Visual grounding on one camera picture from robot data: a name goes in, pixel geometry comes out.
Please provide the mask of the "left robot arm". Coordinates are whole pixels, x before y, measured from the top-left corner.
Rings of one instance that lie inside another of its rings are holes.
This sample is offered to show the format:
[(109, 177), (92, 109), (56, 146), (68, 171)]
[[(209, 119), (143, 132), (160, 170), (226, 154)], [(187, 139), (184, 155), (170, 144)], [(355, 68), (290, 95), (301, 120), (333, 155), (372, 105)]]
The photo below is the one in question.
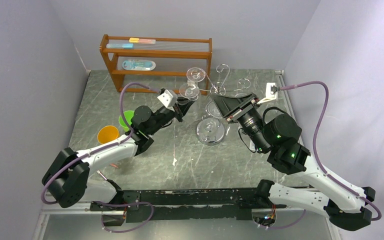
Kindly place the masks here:
[(103, 202), (110, 210), (123, 203), (123, 191), (112, 180), (93, 180), (90, 176), (119, 160), (144, 153), (154, 142), (152, 135), (172, 120), (182, 122), (193, 101), (184, 97), (159, 96), (163, 106), (152, 111), (141, 105), (134, 110), (132, 129), (108, 143), (89, 149), (61, 150), (44, 177), (41, 200), (68, 208), (77, 202)]

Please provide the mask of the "clear wide wine glass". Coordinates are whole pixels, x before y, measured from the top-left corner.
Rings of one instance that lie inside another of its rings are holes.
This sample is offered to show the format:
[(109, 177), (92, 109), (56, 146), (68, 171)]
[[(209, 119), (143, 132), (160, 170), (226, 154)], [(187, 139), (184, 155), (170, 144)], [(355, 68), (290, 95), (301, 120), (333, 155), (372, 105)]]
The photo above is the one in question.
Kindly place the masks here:
[(219, 109), (217, 108), (215, 102), (213, 100), (209, 100), (208, 103), (205, 106), (205, 111), (210, 116), (216, 118), (216, 119), (223, 119), (223, 115), (220, 113)]

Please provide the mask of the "green plastic goblet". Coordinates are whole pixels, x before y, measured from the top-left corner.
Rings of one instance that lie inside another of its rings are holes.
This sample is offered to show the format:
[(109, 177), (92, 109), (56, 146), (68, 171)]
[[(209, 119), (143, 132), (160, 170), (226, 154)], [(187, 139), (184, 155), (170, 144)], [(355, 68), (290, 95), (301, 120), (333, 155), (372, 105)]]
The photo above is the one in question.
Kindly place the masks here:
[(122, 115), (118, 117), (118, 122), (125, 133), (130, 130), (129, 126), (132, 125), (132, 118), (134, 113), (134, 110), (126, 110)]

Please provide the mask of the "clear stemmed wine glass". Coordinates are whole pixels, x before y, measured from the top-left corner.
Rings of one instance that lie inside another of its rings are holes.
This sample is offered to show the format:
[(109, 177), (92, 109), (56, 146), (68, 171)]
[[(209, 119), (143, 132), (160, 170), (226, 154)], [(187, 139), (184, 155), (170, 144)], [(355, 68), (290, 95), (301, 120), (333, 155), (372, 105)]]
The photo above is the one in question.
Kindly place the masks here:
[(207, 77), (206, 72), (199, 67), (192, 67), (188, 69), (186, 72), (187, 83), (189, 85), (191, 84), (198, 85), (198, 83), (205, 80), (206, 77)]

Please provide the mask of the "orange plastic goblet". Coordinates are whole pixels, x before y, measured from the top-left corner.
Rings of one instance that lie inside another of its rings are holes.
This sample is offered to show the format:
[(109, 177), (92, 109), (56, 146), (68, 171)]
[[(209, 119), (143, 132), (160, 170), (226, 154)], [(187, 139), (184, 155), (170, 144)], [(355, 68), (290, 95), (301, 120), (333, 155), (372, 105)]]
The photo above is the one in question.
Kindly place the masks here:
[(117, 127), (113, 125), (107, 125), (98, 132), (97, 140), (100, 144), (106, 144), (116, 140), (119, 136), (120, 132)]

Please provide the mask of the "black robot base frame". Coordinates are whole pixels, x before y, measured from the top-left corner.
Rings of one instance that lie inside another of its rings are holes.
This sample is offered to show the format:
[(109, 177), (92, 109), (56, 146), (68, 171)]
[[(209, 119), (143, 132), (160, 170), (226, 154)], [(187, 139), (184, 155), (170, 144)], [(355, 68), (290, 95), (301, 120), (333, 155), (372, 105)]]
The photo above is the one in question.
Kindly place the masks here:
[(255, 188), (119, 191), (109, 203), (93, 201), (92, 212), (103, 214), (104, 226), (147, 221), (235, 219), (250, 221), (253, 210), (274, 206), (269, 200), (271, 180)]

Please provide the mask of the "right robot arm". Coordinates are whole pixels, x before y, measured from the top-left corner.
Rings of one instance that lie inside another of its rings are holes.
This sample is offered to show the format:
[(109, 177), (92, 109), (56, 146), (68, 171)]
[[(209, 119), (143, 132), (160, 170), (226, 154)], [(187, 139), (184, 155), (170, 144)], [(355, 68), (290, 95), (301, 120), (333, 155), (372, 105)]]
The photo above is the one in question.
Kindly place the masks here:
[(240, 133), (254, 144), (254, 151), (266, 154), (267, 162), (278, 172), (303, 179), (314, 191), (287, 187), (262, 179), (255, 189), (253, 205), (286, 205), (322, 215), (338, 228), (356, 231), (375, 220), (368, 208), (376, 192), (371, 187), (352, 185), (328, 171), (305, 146), (299, 143), (302, 129), (285, 111), (266, 121), (259, 113), (258, 98), (212, 94), (212, 101), (228, 124), (238, 123)]

